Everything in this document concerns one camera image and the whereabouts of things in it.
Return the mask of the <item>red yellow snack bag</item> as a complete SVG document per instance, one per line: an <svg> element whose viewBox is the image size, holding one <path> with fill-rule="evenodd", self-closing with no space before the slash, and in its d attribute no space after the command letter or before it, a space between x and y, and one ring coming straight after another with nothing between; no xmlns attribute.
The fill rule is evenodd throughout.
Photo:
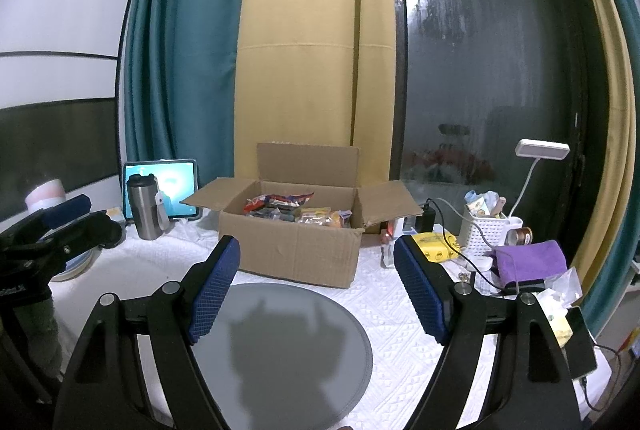
<svg viewBox="0 0 640 430"><path fill-rule="evenodd" d="M301 208L303 205L314 197L314 193L297 194L297 195L278 195L278 194L264 194L256 196L252 199L247 199L243 207L244 214L250 214L260 211L264 208L272 208L279 210L295 210Z"/></svg>

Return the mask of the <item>yellow orange cake packet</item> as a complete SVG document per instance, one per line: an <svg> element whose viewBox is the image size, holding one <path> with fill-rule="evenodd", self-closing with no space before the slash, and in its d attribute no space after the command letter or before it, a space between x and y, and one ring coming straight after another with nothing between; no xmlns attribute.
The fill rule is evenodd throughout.
<svg viewBox="0 0 640 430"><path fill-rule="evenodd" d="M302 208L297 218L298 223L324 227L343 228L352 216L350 210L332 210L329 207Z"/></svg>

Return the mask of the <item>stacked blue white bowls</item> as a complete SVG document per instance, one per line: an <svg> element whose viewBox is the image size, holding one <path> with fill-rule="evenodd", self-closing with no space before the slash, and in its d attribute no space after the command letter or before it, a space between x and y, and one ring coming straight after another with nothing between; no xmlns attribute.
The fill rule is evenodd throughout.
<svg viewBox="0 0 640 430"><path fill-rule="evenodd" d="M49 179L37 185L24 199L29 214L40 211L46 213L44 221L48 231L56 231L82 216L80 210L61 208L61 205L69 201L61 179ZM92 248L77 257L72 257L65 263L63 271L55 275L52 280L55 283L63 283L78 277L87 271L99 254L98 248Z"/></svg>

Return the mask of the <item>yellow wet wipes pack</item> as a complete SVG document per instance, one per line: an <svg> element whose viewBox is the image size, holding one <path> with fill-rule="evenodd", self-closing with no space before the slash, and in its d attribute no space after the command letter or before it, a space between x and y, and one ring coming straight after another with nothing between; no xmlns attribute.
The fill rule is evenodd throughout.
<svg viewBox="0 0 640 430"><path fill-rule="evenodd" d="M448 233L420 233L412 235L420 251L428 262L442 263L459 257L460 246L457 237Z"/></svg>

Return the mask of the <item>black power adapter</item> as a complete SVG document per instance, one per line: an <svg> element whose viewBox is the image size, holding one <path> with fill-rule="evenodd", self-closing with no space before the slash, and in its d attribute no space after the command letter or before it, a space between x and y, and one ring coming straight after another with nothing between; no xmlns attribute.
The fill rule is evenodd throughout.
<svg viewBox="0 0 640 430"><path fill-rule="evenodd" d="M416 231L418 233L431 233L434 228L436 211L429 202L425 202L422 213L416 218Z"/></svg>

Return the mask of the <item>white perforated basket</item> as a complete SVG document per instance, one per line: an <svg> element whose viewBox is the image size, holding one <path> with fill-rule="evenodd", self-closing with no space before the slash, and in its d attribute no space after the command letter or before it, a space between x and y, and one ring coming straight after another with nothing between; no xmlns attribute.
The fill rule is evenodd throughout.
<svg viewBox="0 0 640 430"><path fill-rule="evenodd" d="M474 216L465 210L458 244L467 257L486 257L493 247L504 245L508 231L522 226L523 220L517 216Z"/></svg>

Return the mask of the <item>tablet with teal screen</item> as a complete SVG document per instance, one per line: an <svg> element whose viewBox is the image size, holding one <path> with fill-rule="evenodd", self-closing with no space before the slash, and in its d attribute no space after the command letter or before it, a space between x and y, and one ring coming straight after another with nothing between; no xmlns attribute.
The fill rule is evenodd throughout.
<svg viewBox="0 0 640 430"><path fill-rule="evenodd" d="M127 181L131 175L156 177L158 189L164 194L164 205L171 220L195 220L201 216L201 209L185 205L183 200L198 190L198 164L194 159L174 159L126 162L122 166L122 208L127 221L133 221Z"/></svg>

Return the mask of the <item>grey round tray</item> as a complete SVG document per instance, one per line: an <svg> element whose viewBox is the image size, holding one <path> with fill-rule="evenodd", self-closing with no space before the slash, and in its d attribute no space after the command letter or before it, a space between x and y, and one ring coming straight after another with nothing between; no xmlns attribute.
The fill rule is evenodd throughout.
<svg viewBox="0 0 640 430"><path fill-rule="evenodd" d="M331 429L373 370L370 340L351 312L280 283L231 287L193 353L232 429Z"/></svg>

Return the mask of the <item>brown cardboard box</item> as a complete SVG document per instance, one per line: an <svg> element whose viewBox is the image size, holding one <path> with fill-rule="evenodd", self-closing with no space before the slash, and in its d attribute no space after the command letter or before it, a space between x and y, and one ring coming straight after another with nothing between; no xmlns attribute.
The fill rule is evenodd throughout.
<svg viewBox="0 0 640 430"><path fill-rule="evenodd" d="M359 186L356 147L259 143L256 151L256 179L218 177L183 200L219 213L218 235L239 242L244 272L346 289L356 274L363 233L421 212L401 181ZM301 194L310 196L309 208L349 212L349 225L261 219L244 211L261 195Z"/></svg>

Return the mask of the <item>purple folded cloth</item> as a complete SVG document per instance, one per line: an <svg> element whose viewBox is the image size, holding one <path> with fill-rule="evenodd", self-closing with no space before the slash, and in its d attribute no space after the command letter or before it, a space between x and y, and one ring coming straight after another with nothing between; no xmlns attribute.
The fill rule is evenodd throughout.
<svg viewBox="0 0 640 430"><path fill-rule="evenodd" d="M543 280L567 271L564 253L555 240L527 246L500 246L494 250L503 287Z"/></svg>

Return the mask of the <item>black smartphone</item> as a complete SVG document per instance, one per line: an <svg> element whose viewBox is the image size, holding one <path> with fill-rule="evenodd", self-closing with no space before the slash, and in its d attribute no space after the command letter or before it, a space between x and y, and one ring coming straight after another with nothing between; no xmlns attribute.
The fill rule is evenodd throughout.
<svg viewBox="0 0 640 430"><path fill-rule="evenodd" d="M568 370L573 380L584 378L597 369L594 344L579 306L571 307L566 314L572 335L564 346Z"/></svg>

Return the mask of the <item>white desk lamp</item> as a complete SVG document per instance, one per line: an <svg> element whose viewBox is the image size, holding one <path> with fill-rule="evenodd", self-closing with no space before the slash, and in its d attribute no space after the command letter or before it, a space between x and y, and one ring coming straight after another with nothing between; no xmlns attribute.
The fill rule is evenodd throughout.
<svg viewBox="0 0 640 430"><path fill-rule="evenodd" d="M542 139L521 138L514 148L514 153L518 158L532 160L532 163L529 165L525 181L518 193L518 197L510 208L509 217L514 216L516 209L520 205L537 165L541 161L563 161L570 154L570 145L567 143L543 141Z"/></svg>

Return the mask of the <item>teal curtain left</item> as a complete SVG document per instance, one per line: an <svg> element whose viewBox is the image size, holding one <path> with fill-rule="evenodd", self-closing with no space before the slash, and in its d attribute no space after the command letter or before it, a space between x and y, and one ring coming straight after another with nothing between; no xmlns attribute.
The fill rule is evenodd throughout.
<svg viewBox="0 0 640 430"><path fill-rule="evenodd" d="M198 182L234 165L242 0L130 0L124 136L130 161L192 159Z"/></svg>

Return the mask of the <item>teal curtain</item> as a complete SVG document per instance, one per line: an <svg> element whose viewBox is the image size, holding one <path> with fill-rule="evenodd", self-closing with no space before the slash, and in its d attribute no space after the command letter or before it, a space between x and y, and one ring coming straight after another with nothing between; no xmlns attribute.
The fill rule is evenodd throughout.
<svg viewBox="0 0 640 430"><path fill-rule="evenodd" d="M639 7L593 0L608 70L608 139L602 179L576 264L587 325L597 334L626 288L639 241Z"/></svg>
<svg viewBox="0 0 640 430"><path fill-rule="evenodd" d="M124 136L130 161L192 159L198 182L234 165L242 0L130 0Z"/></svg>

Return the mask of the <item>teal curtain right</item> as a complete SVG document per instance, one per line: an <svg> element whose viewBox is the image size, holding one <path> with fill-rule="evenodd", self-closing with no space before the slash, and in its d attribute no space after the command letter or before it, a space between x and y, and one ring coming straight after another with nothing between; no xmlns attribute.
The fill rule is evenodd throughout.
<svg viewBox="0 0 640 430"><path fill-rule="evenodd" d="M608 70L608 139L602 179L576 264L587 325L597 334L626 288L639 241L639 7L593 0Z"/></svg>

